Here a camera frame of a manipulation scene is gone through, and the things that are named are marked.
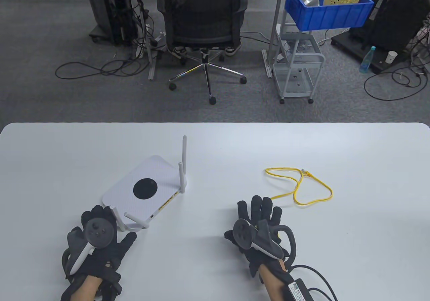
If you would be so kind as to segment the person's left hand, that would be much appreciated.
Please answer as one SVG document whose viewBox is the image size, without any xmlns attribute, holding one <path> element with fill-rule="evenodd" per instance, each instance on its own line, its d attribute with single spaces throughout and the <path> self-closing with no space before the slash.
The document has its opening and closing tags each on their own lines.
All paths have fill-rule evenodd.
<svg viewBox="0 0 430 301">
<path fill-rule="evenodd" d="M 74 227 L 67 234 L 69 258 L 66 260 L 65 253 L 62 258 L 66 278 L 71 280 L 76 275 L 90 275 L 107 281 L 118 282 L 120 275 L 116 271 L 126 252 L 135 242 L 137 234 L 129 232 L 119 242 L 117 240 L 117 222 L 108 206 L 96 205 L 90 211 L 85 211 L 81 215 L 81 224 L 82 227 Z M 109 244 L 103 248 L 95 248 L 91 254 L 86 256 L 76 272 L 71 273 L 77 258 L 88 244 L 88 240 L 84 235 L 85 231 L 91 230 L 93 235 L 98 232 L 99 236 L 104 236 L 104 229 L 107 229 L 107 232 L 112 234 Z"/>
</svg>

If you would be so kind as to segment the person's right hand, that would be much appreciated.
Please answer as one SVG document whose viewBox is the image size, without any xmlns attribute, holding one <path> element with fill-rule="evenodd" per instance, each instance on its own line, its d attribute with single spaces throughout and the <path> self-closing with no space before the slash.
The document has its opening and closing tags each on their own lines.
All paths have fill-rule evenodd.
<svg viewBox="0 0 430 301">
<path fill-rule="evenodd" d="M 224 238 L 238 247 L 249 262 L 252 277 L 261 275 L 264 265 L 283 284 L 293 279 L 288 273 L 296 257 L 296 243 L 292 230 L 281 225 L 282 209 L 273 206 L 270 198 L 253 196 L 251 205 L 238 202 L 238 220 Z"/>
</svg>

